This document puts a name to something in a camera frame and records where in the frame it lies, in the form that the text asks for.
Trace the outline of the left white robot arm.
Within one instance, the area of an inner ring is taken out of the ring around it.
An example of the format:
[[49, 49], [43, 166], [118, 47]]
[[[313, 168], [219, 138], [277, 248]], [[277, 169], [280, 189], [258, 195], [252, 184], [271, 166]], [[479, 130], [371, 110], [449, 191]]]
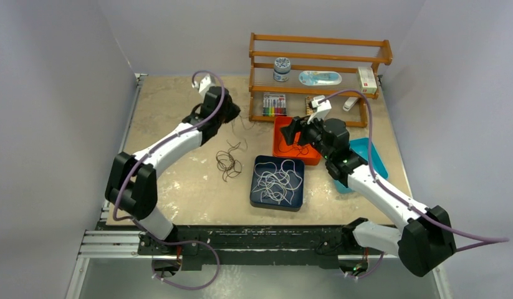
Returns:
[[216, 136], [221, 125], [241, 111], [226, 88], [210, 86], [201, 94], [203, 102], [162, 140], [134, 154], [116, 155], [105, 190], [106, 200], [155, 236], [153, 246], [163, 255], [177, 249], [178, 238], [176, 226], [157, 206], [157, 179], [185, 154]]

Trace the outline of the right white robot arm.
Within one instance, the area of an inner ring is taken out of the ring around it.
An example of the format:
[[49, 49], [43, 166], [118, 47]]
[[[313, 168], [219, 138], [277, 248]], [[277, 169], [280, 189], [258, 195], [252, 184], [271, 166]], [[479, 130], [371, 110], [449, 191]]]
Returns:
[[397, 256], [413, 275], [423, 277], [457, 251], [448, 212], [428, 207], [381, 177], [371, 162], [350, 146], [344, 121], [294, 117], [280, 128], [287, 145], [313, 147], [325, 159], [329, 175], [361, 194], [393, 223], [393, 227], [362, 221], [342, 236], [343, 248], [355, 254], [364, 247]]

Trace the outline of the dark blue plastic bin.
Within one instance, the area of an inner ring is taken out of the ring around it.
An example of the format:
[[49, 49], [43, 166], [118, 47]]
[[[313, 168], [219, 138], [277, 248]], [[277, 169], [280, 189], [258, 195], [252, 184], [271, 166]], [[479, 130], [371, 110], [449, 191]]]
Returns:
[[252, 206], [297, 212], [304, 203], [305, 163], [299, 159], [259, 155], [249, 192]]

